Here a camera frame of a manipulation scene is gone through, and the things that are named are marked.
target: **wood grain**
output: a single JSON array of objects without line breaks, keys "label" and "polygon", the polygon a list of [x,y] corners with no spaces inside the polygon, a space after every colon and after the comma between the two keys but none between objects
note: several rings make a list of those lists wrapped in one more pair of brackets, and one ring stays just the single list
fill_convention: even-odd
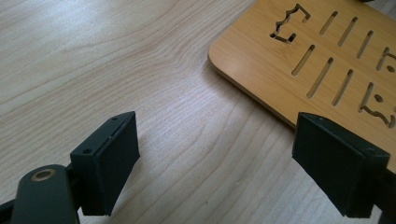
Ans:
[{"label": "wood grain", "polygon": [[207,61],[253,3],[2,1],[0,203],[134,110],[141,158],[113,216],[82,223],[377,223],[341,217],[291,159],[293,130]]},{"label": "wood grain", "polygon": [[396,172],[394,28],[359,1],[261,0],[209,58],[291,126],[301,111],[331,119],[386,150]]}]

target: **wooden table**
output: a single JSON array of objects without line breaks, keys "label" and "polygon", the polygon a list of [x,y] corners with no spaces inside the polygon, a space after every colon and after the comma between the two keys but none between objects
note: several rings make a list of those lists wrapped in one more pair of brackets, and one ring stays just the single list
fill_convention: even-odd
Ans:
[{"label": "wooden table", "polygon": [[341,217],[291,159],[294,130],[208,62],[253,2],[2,1],[0,202],[134,110],[141,158],[113,216],[82,223],[377,223]]}]

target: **wooden board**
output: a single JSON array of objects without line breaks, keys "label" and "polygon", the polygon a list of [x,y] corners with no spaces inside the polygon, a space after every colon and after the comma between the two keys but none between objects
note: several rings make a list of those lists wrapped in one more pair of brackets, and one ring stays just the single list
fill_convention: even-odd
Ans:
[{"label": "wooden board", "polygon": [[212,44],[219,72],[294,126],[319,114],[391,154],[396,22],[359,1],[260,0]]}]

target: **black clamp jaw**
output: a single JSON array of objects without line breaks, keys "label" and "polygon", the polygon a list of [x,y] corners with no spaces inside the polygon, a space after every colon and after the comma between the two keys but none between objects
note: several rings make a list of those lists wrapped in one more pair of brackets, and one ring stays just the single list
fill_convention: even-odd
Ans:
[{"label": "black clamp jaw", "polygon": [[110,216],[139,159],[135,113],[106,121],[70,154],[71,163],[48,165],[25,175],[16,199],[0,205],[0,223],[79,223]]},{"label": "black clamp jaw", "polygon": [[370,217],[374,205],[396,222],[396,174],[389,154],[321,116],[300,113],[292,157],[338,211]]}]

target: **round hole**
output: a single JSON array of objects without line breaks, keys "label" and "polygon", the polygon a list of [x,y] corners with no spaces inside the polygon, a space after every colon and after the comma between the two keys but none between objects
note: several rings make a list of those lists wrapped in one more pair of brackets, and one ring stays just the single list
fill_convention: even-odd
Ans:
[{"label": "round hole", "polygon": [[90,149],[90,148],[84,149],[82,151],[82,153],[84,153],[84,154],[90,154],[91,152],[92,152],[92,149]]},{"label": "round hole", "polygon": [[387,66],[388,71],[390,71],[391,73],[395,73],[395,68],[393,66],[388,65]]},{"label": "round hole", "polygon": [[52,177],[53,175],[55,175],[54,169],[45,169],[42,171],[38,171],[37,173],[32,175],[31,180],[35,181],[35,182],[43,181],[43,180],[46,180],[46,179]]},{"label": "round hole", "polygon": [[374,98],[376,99],[377,102],[382,103],[384,102],[384,99],[382,98],[382,96],[376,94],[374,95]]},{"label": "round hole", "polygon": [[372,153],[372,154],[374,154],[375,153],[375,149],[373,149],[373,148],[367,148],[367,151],[369,152],[369,153]]}]

